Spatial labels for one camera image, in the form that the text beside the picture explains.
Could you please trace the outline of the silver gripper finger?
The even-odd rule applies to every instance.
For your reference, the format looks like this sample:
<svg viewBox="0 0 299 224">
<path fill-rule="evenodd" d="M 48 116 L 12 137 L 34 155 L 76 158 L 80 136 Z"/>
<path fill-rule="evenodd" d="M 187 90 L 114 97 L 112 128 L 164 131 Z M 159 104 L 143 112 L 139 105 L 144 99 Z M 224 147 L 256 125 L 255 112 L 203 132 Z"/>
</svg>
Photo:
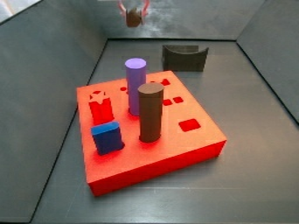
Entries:
<svg viewBox="0 0 299 224">
<path fill-rule="evenodd" d="M 148 9 L 150 3 L 151 3 L 151 0 L 144 0 L 144 7 L 142 9 L 142 16 L 143 17 L 146 17 L 147 14 L 148 14 L 147 9 Z"/>
<path fill-rule="evenodd" d="M 126 8 L 126 6 L 123 4 L 123 0 L 118 0 L 118 8 L 120 10 L 120 15 L 123 17 L 126 17 L 127 16 L 127 8 Z"/>
</svg>

